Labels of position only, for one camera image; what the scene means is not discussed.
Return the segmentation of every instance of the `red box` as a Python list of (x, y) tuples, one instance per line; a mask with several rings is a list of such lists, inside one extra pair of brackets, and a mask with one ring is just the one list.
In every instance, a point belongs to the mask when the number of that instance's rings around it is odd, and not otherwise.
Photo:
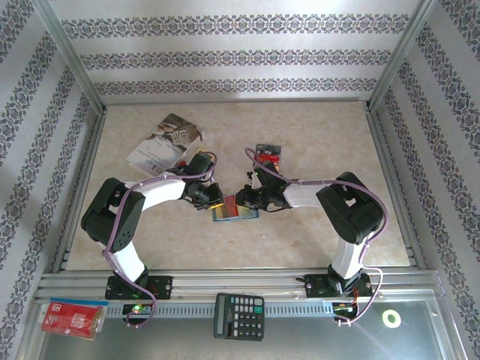
[(94, 339), (101, 321), (102, 307), (52, 302), (42, 323), (44, 332)]

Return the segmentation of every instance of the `marble surface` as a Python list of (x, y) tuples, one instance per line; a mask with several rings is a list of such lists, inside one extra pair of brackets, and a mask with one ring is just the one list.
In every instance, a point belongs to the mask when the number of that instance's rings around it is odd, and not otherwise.
[[(105, 179), (139, 181), (145, 176), (125, 158), (169, 113), (205, 129), (202, 147), (219, 157), (215, 180), (224, 194), (248, 183), (251, 162), (244, 147), (282, 146), (280, 172), (304, 180), (355, 173), (390, 211), (385, 234), (365, 258), (367, 265), (408, 266), (409, 261), (380, 162), (360, 102), (190, 103), (109, 108), (82, 214)], [(256, 220), (213, 223), (212, 211), (171, 201), (142, 213), (133, 242), (150, 269), (231, 267), (326, 267), (335, 255), (337, 233), (322, 209), (296, 208)], [(101, 270), (101, 249), (80, 224), (67, 270)]]

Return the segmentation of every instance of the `striped wall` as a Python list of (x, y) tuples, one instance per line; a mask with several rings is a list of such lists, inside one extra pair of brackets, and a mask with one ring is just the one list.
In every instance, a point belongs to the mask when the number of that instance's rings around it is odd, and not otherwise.
[(57, 0), (106, 104), (367, 100), (419, 0)]
[(12, 359), (97, 114), (32, 5), (0, 0), (0, 14), (0, 359)]
[(442, 0), (377, 109), (424, 258), (480, 359), (480, 1)]

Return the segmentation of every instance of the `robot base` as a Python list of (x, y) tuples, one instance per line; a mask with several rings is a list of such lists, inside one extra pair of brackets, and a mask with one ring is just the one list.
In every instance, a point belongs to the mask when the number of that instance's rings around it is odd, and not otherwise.
[[(305, 292), (307, 298), (337, 298), (338, 293), (330, 286), (329, 275), (327, 274), (307, 274), (303, 279), (299, 279), (305, 283)], [(372, 286), (370, 277), (367, 274), (361, 274), (360, 278), (355, 282), (358, 290), (358, 296), (372, 296)], [(350, 297), (353, 289), (341, 296)]]
[[(172, 293), (172, 281), (171, 276), (151, 276), (147, 278), (145, 287), (151, 292), (157, 300), (170, 300)], [(133, 291), (132, 288), (127, 285), (118, 276), (110, 276), (106, 283), (105, 299), (107, 300), (149, 300), (150, 297), (144, 292)]]

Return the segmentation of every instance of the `red package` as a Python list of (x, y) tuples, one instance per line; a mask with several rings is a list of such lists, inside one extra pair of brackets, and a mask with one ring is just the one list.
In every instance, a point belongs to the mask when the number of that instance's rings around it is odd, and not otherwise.
[(280, 171), (281, 150), (282, 147), (279, 145), (257, 144), (255, 148), (256, 159), (260, 163), (270, 161), (275, 165), (277, 171)]
[(43, 319), (42, 330), (54, 334), (94, 339), (101, 321), (102, 307), (52, 302)]

